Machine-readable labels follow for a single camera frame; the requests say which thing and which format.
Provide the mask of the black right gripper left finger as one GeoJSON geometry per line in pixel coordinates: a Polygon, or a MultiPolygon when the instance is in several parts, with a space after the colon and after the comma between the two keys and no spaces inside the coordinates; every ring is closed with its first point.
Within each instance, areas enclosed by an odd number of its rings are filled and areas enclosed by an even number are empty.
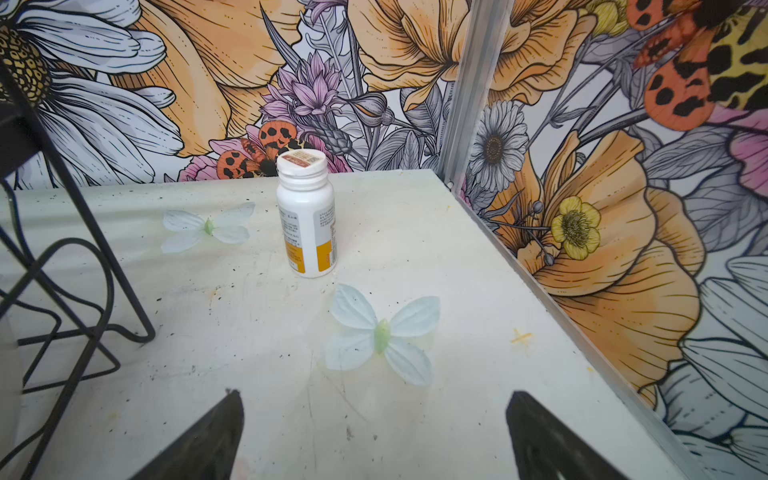
{"type": "Polygon", "coordinates": [[[240,392],[228,391],[132,479],[230,479],[243,428],[240,392]]]}

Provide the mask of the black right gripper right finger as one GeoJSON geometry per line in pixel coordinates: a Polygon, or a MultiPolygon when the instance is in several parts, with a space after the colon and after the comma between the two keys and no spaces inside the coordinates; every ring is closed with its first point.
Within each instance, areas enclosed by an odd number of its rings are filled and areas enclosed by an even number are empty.
{"type": "Polygon", "coordinates": [[[521,479],[626,477],[526,391],[512,393],[506,423],[521,479]]]}

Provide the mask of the black wire dish rack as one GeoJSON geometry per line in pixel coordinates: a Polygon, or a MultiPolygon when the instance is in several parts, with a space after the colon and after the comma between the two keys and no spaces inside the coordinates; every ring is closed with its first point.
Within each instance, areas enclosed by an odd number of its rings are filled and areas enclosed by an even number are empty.
{"type": "Polygon", "coordinates": [[[1,233],[1,243],[20,264],[23,273],[9,291],[2,292],[1,312],[7,314],[12,308],[18,307],[33,313],[48,315],[54,322],[49,332],[23,337],[17,342],[20,347],[34,346],[37,349],[35,357],[22,377],[22,392],[32,394],[55,390],[58,393],[42,425],[13,447],[1,460],[1,466],[7,468],[19,462],[21,456],[26,454],[28,458],[19,476],[22,479],[31,479],[77,387],[87,380],[104,377],[120,370],[120,361],[103,342],[104,334],[114,332],[130,342],[143,345],[155,339],[156,330],[73,175],[54,147],[31,102],[22,92],[17,80],[13,78],[8,65],[1,67],[1,85],[9,97],[6,106],[1,110],[1,138],[16,140],[19,143],[10,153],[2,156],[2,177],[14,173],[33,157],[42,157],[48,163],[50,170],[58,176],[62,188],[91,235],[88,240],[75,237],[61,238],[54,241],[41,254],[33,254],[23,231],[16,193],[7,180],[2,180],[1,188],[8,202],[13,230],[1,233]],[[100,265],[106,288],[106,299],[103,304],[98,305],[71,293],[45,272],[45,266],[54,255],[69,246],[84,248],[100,265]],[[68,377],[38,386],[30,385],[32,375],[40,366],[51,345],[57,341],[71,339],[81,339],[84,345],[68,377]]]}

